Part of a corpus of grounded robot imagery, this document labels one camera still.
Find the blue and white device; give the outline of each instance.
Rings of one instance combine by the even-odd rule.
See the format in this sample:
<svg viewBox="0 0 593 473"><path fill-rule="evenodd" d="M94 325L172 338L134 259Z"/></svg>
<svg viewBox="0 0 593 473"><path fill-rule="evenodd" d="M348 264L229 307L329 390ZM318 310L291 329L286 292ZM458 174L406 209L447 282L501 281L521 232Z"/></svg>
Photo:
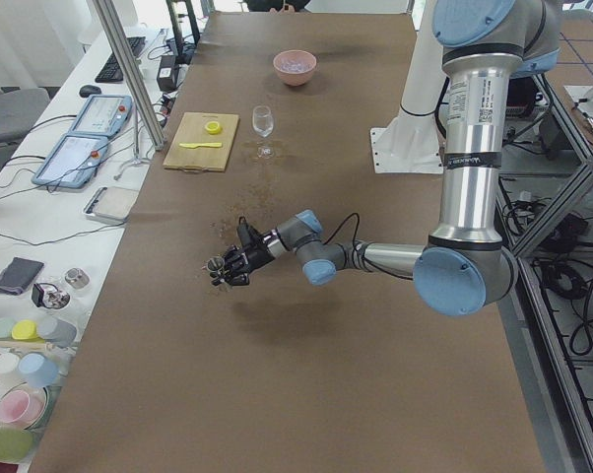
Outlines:
<svg viewBox="0 0 593 473"><path fill-rule="evenodd" d="M89 96L69 132L111 138L119 132L131 111L130 96Z"/></svg>
<svg viewBox="0 0 593 473"><path fill-rule="evenodd" d="M67 133L36 174L32 183L52 188L79 189L97 172L108 149L105 136Z"/></svg>

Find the black mouse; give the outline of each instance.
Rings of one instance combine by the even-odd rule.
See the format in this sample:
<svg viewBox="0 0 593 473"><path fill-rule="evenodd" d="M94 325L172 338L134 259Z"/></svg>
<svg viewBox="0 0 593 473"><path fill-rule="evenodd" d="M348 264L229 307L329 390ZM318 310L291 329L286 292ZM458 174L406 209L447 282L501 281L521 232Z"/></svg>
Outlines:
<svg viewBox="0 0 593 473"><path fill-rule="evenodd" d="M84 99L93 94L101 94L101 89L98 86L91 86L89 84L80 88L80 97Z"/></svg>

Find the yellow round object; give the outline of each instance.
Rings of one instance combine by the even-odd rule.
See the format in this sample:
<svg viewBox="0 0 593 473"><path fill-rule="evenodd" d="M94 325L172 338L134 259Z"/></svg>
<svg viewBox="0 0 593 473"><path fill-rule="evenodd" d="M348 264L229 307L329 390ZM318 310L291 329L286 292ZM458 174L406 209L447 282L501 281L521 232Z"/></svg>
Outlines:
<svg viewBox="0 0 593 473"><path fill-rule="evenodd" d="M27 341L37 340L36 323L32 320L21 320L15 323L12 327L12 338Z"/></svg>
<svg viewBox="0 0 593 473"><path fill-rule="evenodd" d="M205 124L205 131L210 135L217 135L222 132L222 125L219 121L208 121Z"/></svg>

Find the wooden cutting board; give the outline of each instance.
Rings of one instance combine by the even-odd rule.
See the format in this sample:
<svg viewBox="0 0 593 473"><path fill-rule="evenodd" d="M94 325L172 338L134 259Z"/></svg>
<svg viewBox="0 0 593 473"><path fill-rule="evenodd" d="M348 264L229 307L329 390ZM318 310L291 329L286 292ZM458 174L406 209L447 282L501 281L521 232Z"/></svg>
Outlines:
<svg viewBox="0 0 593 473"><path fill-rule="evenodd" d="M208 121L219 121L222 125L222 132L217 135L209 134L205 130ZM224 172L227 168L238 123L239 115L197 111L186 112L176 130L167 156L165 156L164 168ZM222 148L196 148L193 150L178 146L180 143L209 142L220 142L223 146Z"/></svg>

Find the computer keyboard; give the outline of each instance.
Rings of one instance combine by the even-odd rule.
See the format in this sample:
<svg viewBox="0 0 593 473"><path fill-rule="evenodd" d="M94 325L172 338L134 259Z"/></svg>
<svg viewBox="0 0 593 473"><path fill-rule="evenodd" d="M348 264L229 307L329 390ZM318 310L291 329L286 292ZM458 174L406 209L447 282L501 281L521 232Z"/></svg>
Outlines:
<svg viewBox="0 0 593 473"><path fill-rule="evenodd" d="M130 44L130 49L132 49L132 53L135 57L138 57L141 54L141 50L143 46L146 44L146 37L145 36L132 36L128 38L128 43ZM121 72L121 68L119 67L119 63L117 62L117 58L115 57L114 53L110 54L108 60L99 71L99 74L96 76L96 82L121 82L123 81L123 72Z"/></svg>

